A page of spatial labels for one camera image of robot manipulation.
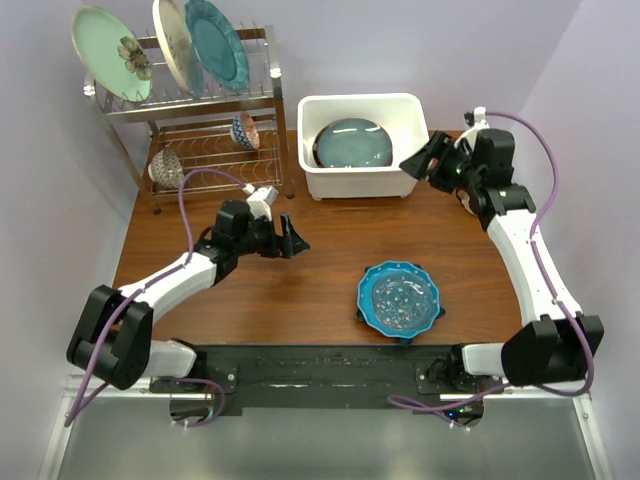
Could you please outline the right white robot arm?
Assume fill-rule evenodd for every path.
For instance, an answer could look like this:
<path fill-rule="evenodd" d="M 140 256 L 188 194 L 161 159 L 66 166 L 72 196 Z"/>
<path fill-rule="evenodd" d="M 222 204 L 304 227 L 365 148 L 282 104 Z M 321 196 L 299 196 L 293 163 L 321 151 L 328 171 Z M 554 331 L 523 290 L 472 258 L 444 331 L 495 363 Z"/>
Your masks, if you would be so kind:
<path fill-rule="evenodd" d="M 548 392 L 556 383 L 595 377 L 594 356 L 604 336 L 597 315 L 584 313 L 566 289 L 539 228 L 542 211 L 513 180 L 515 140 L 505 130 L 480 128 L 453 139 L 436 132 L 401 169 L 445 193 L 464 192 L 498 250 L 518 300 L 521 329 L 504 343 L 461 347 L 445 369 L 448 386 L 469 392 L 481 376 Z"/>

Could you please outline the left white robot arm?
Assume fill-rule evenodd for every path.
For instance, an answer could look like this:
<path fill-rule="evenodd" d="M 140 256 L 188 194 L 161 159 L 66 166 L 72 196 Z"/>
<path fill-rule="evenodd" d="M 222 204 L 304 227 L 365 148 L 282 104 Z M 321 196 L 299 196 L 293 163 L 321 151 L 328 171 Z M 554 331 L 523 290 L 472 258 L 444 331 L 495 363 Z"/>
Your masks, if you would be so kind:
<path fill-rule="evenodd" d="M 244 255 L 292 258 L 309 245 L 288 215 L 275 222 L 265 203 L 229 200 L 193 249 L 154 275 L 89 295 L 67 348 L 72 365 L 119 390 L 142 377 L 171 377 L 185 392 L 207 380 L 203 356 L 182 341 L 155 341 L 154 323 L 189 297 L 225 279 Z"/>

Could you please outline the black striped plate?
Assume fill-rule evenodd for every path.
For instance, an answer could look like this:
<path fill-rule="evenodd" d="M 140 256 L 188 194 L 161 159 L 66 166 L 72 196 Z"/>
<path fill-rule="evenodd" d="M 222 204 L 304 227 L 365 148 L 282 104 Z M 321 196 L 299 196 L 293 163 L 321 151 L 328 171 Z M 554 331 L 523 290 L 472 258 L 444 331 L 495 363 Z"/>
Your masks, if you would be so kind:
<path fill-rule="evenodd" d="M 318 145 L 319 145 L 319 143 L 318 143 L 318 137 L 316 137 L 316 138 L 314 139 L 314 142 L 313 142 L 313 145 L 312 145 L 312 154 L 313 154 L 313 159 L 314 159 L 315 165 L 316 165 L 318 168 L 323 168 L 323 167 L 324 167 L 324 165 L 323 165 L 323 163 L 322 163 L 322 161 L 321 161 L 321 159 L 320 159 L 320 157 L 319 157 L 319 153 L 318 153 Z"/>

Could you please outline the dark blue glazed plate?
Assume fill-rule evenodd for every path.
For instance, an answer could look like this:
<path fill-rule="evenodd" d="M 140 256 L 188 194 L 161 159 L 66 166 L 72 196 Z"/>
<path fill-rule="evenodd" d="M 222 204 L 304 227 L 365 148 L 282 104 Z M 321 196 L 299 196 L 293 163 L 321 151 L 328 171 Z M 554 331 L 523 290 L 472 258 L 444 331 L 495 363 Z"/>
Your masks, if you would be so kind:
<path fill-rule="evenodd" d="M 388 167 L 392 141 L 379 124 L 363 118 L 344 118 L 326 125 L 316 136 L 324 168 Z"/>

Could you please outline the blue scalloped plate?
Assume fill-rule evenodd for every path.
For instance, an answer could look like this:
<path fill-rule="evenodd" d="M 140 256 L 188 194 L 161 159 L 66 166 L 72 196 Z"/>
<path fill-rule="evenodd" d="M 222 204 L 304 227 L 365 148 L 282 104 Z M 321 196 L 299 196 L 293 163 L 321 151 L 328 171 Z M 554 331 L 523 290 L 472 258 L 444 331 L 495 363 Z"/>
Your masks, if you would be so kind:
<path fill-rule="evenodd" d="M 418 264 L 390 260 L 369 266 L 357 284 L 356 319 L 403 347 L 445 314 L 439 289 Z"/>

